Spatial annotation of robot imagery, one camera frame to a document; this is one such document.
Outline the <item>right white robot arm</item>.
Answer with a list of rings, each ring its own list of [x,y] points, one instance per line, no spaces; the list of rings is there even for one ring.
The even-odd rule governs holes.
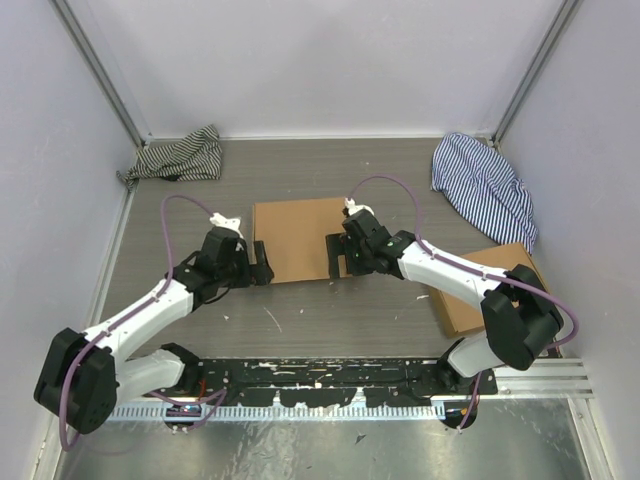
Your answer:
[[[342,233],[326,238],[332,277],[338,274],[337,258],[344,256],[351,276],[378,273],[420,283],[481,314],[483,331],[458,340],[436,363],[435,380],[445,391],[462,394],[495,367],[527,370],[563,328],[556,303],[532,268],[481,265],[414,233],[390,234],[366,205],[347,202],[343,214]]]

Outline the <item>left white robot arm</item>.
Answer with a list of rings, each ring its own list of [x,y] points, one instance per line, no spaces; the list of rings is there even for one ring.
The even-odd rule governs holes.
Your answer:
[[[195,354],[175,343],[132,355],[160,331],[233,289],[269,284],[274,272],[263,242],[246,243],[229,228],[211,228],[200,249],[173,266],[150,292],[83,332],[65,328],[51,341],[35,401],[81,434],[97,430],[113,410],[170,389],[181,397],[200,387]]]

